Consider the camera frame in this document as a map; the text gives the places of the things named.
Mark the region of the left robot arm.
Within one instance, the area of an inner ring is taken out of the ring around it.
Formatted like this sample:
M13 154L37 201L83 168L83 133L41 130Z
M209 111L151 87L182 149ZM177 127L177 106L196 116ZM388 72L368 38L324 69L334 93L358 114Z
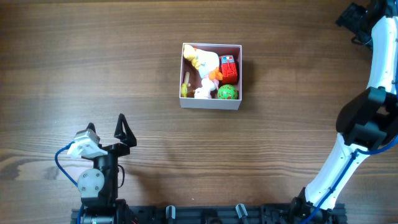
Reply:
M102 146L93 123L78 132L69 155L93 162L93 167L83 171L77 181L81 193L81 208L76 217L77 224L116 224L138 223L139 220L124 199L118 198L118 173L124 168L118 159L130 154L137 146L137 140L128 126L125 116L118 117L114 137L118 143Z

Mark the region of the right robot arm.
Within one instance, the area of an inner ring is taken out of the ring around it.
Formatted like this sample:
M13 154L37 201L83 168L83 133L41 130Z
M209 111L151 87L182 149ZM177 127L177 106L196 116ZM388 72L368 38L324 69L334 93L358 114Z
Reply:
M295 197L289 222L326 223L349 178L369 156L397 144L397 1L352 3L336 20L373 52L367 88L336 120L335 145L317 176Z

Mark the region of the pink hat doll figure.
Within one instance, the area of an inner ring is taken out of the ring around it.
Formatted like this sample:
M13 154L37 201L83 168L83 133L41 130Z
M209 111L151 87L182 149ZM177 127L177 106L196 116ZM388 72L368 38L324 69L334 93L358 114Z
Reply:
M201 87L197 88L194 93L194 98L198 99L212 99L211 92L218 90L219 81L204 78L201 80Z

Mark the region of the wooden rattle drum toy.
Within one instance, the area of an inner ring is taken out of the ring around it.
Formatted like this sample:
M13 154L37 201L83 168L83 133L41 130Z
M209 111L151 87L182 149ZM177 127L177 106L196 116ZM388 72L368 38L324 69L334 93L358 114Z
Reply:
M195 94L195 90L189 90L189 88L191 87L189 79L190 79L190 73L185 72L183 76L183 82L180 88L180 96L183 98L193 98Z

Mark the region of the green patterned ball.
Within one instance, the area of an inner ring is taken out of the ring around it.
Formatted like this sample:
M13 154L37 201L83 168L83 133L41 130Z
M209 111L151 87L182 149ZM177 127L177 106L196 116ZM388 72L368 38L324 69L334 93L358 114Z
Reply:
M219 87L217 98L222 100L237 100L239 93L233 85L227 84Z

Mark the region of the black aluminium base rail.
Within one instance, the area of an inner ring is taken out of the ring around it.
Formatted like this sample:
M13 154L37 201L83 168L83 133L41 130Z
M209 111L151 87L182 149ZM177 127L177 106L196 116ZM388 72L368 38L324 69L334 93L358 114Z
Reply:
M135 206L130 210L139 224L285 224L288 222L287 204L264 204L257 207L245 207L243 214L237 206L229 207L175 207L168 215L165 208Z

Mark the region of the white plush duck toy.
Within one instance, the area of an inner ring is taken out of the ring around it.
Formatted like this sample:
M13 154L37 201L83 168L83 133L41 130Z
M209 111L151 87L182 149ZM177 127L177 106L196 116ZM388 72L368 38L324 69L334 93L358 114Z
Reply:
M220 72L220 59L218 54L185 44L183 46L183 57L198 70L202 79L206 77L211 81L221 81L223 79L223 74Z

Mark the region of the white box pink interior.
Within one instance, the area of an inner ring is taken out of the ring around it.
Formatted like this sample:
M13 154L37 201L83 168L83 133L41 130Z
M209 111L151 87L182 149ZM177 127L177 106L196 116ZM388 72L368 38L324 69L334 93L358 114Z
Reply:
M228 45L228 44L200 44L200 43L184 43L191 45L194 48L201 50L206 50L218 54L219 58L222 55L232 55L234 57L236 68L238 71L238 81L232 84L239 93L239 98L237 100L222 100L217 98L218 90L212 91L212 99L198 99L198 98L183 98L179 96L180 106L182 108L200 108L200 109L221 109L221 110L237 110L242 102L242 88L243 88L243 70L242 70L242 46L241 45ZM183 82L183 76L185 72L190 73L189 82L191 87L189 90L196 90L201 87L201 76L197 69L195 69L192 64L183 57L183 46L182 46L182 56L181 56L181 66L180 66L180 88ZM227 85L219 81L219 87Z

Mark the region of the red toy car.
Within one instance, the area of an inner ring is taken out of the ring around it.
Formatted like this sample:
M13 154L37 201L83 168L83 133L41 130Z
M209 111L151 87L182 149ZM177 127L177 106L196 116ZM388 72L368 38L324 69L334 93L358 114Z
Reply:
M220 68L224 84L235 84L238 81L238 71L232 55L220 56Z

